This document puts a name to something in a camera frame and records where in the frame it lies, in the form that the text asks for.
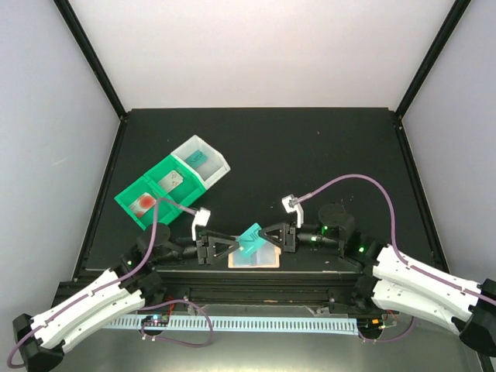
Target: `black frame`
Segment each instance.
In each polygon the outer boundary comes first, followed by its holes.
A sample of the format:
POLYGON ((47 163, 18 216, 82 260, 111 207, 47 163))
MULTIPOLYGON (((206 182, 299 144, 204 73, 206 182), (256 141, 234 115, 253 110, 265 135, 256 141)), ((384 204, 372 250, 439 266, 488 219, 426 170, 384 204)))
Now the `black frame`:
MULTIPOLYGON (((97 273, 92 273, 91 271, 84 270, 84 261, 87 259, 89 254, 89 248, 91 245, 91 241, 93 240, 93 236, 95 234, 96 226, 98 224, 98 218, 100 216, 103 201, 105 195, 107 193, 109 182, 112 177, 113 167, 115 165, 117 156, 119 154, 120 145, 122 142, 122 136, 126 129, 127 121, 127 111, 124 109, 124 106, 120 102, 119 96, 117 95, 115 89, 112 86, 112 82, 110 81, 108 75, 105 73, 105 69, 103 68, 98 56, 93 49, 90 40, 86 36, 86 33, 79 23, 79 20, 72 9, 72 6, 68 0, 53 0, 53 2, 58 7, 60 14, 64 18, 67 26, 69 27, 74 39, 77 44, 81 48, 81 51, 84 54, 88 64, 91 69, 94 71, 98 82, 102 86, 107 98, 109 99, 112 107, 115 110, 115 113, 120 119, 119 129, 117 132, 117 136, 115 138, 115 142, 112 147, 112 152, 110 154, 110 158, 108 159, 108 164, 105 169, 105 173, 102 179, 102 184, 100 186, 97 200, 95 203, 95 207, 91 214, 91 219, 88 225, 88 229, 86 235, 84 237, 84 241, 82 244, 81 252, 77 259, 77 264, 73 273, 73 284, 72 283, 61 283, 59 290, 57 291, 57 296, 55 298, 55 302, 62 301, 66 296, 72 295, 78 288, 72 288, 75 286, 75 282, 80 282, 81 284, 91 280, 94 276, 98 275, 97 273)), ((429 204, 427 203, 427 198, 425 196, 425 192, 422 187, 422 182, 420 181, 419 173, 415 166, 415 161, 412 156, 412 150, 408 143, 408 138, 403 130, 402 119, 405 116, 405 113, 408 111, 408 108, 413 103, 415 96, 418 94, 420 88, 422 87, 423 82, 429 75, 434 63, 437 58, 441 54, 444 46, 446 45, 449 37, 453 33, 456 25, 460 21, 463 16, 465 10, 470 4, 470 0, 456 0, 453 3, 448 15, 446 16, 439 32, 436 35, 436 38, 433 40, 427 54, 425 55, 419 69, 417 70, 415 76, 413 77, 412 82, 408 86, 407 91, 403 99, 401 100, 398 108, 395 112, 391 113, 392 122, 394 125, 394 129, 397 133, 398 143, 401 147, 401 151, 403 153, 403 158, 405 161, 405 165, 407 167, 408 175, 410 177, 410 181, 412 183, 413 191, 415 194, 415 199, 418 204, 418 209, 420 211, 422 222, 425 227, 425 231, 428 236, 429 245, 431 246, 433 259, 435 265, 445 272, 449 272, 449 268, 446 262, 446 258, 443 253, 443 248, 441 247, 441 242, 439 241, 439 236, 436 231, 436 227, 434 225, 434 221, 432 219, 432 214, 429 209, 429 204)), ((305 283, 309 288, 312 287, 312 283, 305 283)), ((481 361, 482 369, 485 372, 494 372, 494 368, 492 367, 491 360, 488 356, 484 356, 478 354, 479 360, 481 361)))

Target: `red object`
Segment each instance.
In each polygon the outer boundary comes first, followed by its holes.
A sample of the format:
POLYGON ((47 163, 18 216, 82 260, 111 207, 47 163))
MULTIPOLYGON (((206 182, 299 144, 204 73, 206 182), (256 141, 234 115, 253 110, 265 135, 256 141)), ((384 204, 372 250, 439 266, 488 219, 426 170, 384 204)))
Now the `red object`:
POLYGON ((139 198, 139 206, 143 209, 150 209, 155 205, 155 199, 150 195, 144 195, 139 198))

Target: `white backdrop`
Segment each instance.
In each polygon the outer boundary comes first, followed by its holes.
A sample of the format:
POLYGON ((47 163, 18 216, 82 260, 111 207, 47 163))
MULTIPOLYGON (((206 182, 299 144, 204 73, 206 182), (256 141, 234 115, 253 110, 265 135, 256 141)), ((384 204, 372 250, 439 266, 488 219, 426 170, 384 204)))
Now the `white backdrop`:
POLYGON ((72 0, 127 110, 396 109, 453 0, 72 0))

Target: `teal object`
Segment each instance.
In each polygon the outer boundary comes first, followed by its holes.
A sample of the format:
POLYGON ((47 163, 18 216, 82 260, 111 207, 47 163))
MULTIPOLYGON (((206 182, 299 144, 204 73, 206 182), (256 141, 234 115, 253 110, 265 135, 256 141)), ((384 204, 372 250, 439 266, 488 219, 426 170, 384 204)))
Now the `teal object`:
MULTIPOLYGON (((160 191, 159 188, 156 188, 155 185, 151 184, 145 177, 138 178, 126 190, 115 197, 115 201, 119 203, 122 209, 124 209, 126 213, 131 216, 134 222, 136 222, 143 230, 153 223, 154 208, 150 208, 144 215, 138 218, 131 211, 129 206, 146 192, 152 195, 154 198, 172 198, 169 194, 160 191)), ((180 212, 181 210, 174 207, 173 205, 162 202, 160 203, 160 208, 158 210, 158 221, 168 225, 175 220, 180 212)))
MULTIPOLYGON (((138 218, 129 207, 146 192, 154 198, 167 198, 189 207, 206 192, 206 189, 188 167, 172 155, 169 155, 115 197, 115 201, 143 230, 153 223, 153 208, 138 218), (180 184, 167 192, 162 187, 164 184, 163 179, 173 171, 177 172, 182 177, 182 180, 180 184)), ((163 201, 160 203, 158 222, 169 225, 181 213, 182 211, 179 208, 163 201)))
POLYGON ((172 200, 185 207, 189 207, 196 199, 206 192, 206 189, 200 180, 172 155, 169 155, 155 167, 147 171, 145 173, 145 178, 150 180, 151 184, 160 189, 160 192, 163 193, 161 195, 165 196, 165 194, 169 194, 172 200), (172 171, 180 174, 182 181, 174 189, 166 191, 160 186, 160 181, 172 171))
POLYGON ((189 165, 191 168, 196 169, 200 167, 205 161, 208 160, 208 157, 201 152, 200 150, 196 150, 189 157, 184 159, 184 162, 189 165))
POLYGON ((258 236, 258 232, 261 229, 262 228, 258 223, 254 223, 247 231, 238 237, 237 241, 239 246, 243 248, 243 250, 240 251, 244 257, 251 256, 266 243, 265 239, 258 236))

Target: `white bracket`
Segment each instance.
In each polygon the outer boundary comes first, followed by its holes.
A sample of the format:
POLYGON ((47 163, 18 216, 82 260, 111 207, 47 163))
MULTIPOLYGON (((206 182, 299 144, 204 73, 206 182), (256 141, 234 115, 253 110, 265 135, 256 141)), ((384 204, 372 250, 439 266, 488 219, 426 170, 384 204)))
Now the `white bracket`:
POLYGON ((428 277, 427 275, 414 270, 414 267, 434 274, 444 281, 459 285, 462 289, 467 288, 476 293, 480 293, 481 290, 477 288, 477 282, 454 277, 453 275, 443 273, 434 267, 414 260, 403 253, 400 254, 408 261, 408 266, 398 259, 392 246, 383 248, 377 257, 379 264, 374 266, 373 269, 374 276, 382 280, 390 281, 391 283, 399 284, 424 298, 434 301, 464 322, 472 316, 469 306, 477 304, 477 297, 464 294, 462 291, 428 277))
POLYGON ((91 318, 73 328, 72 331, 64 337, 64 345, 62 346, 64 353, 70 352, 83 339, 98 331, 101 327, 106 326, 112 320, 117 319, 119 316, 125 315, 128 312, 139 310, 144 305, 145 299, 141 298, 141 291, 136 291, 131 295, 128 294, 124 298, 107 305, 91 318))
POLYGON ((96 288, 114 281, 117 278, 118 276, 116 273, 106 270, 95 281, 89 284, 86 288, 83 288, 74 296, 68 298, 61 304, 46 312, 33 316, 31 329, 35 329, 37 326, 43 327, 35 333, 35 337, 42 340, 41 346, 47 349, 54 348, 73 328, 78 326, 80 323, 84 322, 86 319, 89 319, 108 304, 127 296, 129 292, 126 289, 121 289, 119 287, 119 282, 110 285, 101 291, 93 293, 93 290, 96 288), (62 312, 52 322, 47 323, 47 319, 50 316, 81 296, 86 294, 88 295, 88 293, 92 295, 86 297, 79 303, 62 312))
POLYGON ((195 213, 195 218, 191 224, 191 238, 193 241, 197 239, 196 236, 196 226, 207 226, 208 219, 210 219, 211 212, 208 209, 200 208, 195 213))
POLYGON ((295 196, 291 194, 283 197, 281 201, 284 209, 286 209, 286 213, 296 213, 296 227, 300 228, 303 223, 303 207, 299 203, 291 207, 289 202, 293 199, 295 199, 295 196))
POLYGON ((383 310, 395 310, 424 319, 445 329, 455 335, 460 332, 451 321, 453 313, 434 301, 423 297, 421 294, 409 291, 399 284, 390 281, 378 281, 374 287, 372 302, 383 310))

